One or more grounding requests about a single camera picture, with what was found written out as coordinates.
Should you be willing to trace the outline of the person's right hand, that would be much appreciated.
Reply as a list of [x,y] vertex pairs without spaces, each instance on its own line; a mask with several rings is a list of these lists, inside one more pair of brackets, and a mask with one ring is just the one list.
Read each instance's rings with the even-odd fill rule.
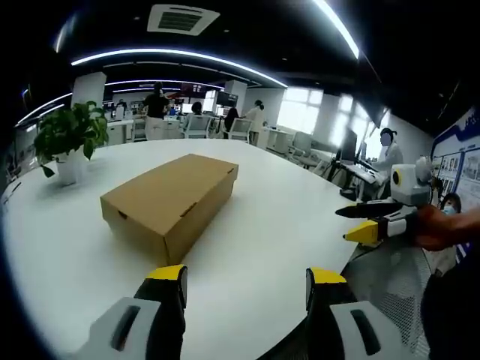
[[417,211],[417,217],[415,244],[427,251],[441,251],[479,240],[479,207],[447,215],[427,205]]

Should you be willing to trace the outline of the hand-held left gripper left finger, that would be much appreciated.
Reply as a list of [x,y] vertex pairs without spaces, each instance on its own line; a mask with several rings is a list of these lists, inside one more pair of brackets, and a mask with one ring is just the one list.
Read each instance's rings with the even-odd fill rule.
[[95,320],[74,359],[180,359],[186,329],[188,267],[156,268],[135,295]]

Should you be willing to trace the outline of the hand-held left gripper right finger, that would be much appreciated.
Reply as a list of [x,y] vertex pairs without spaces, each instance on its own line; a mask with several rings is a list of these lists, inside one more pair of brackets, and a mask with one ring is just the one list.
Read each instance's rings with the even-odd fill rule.
[[411,359],[398,327],[358,301],[340,274],[306,269],[305,338],[309,359]]

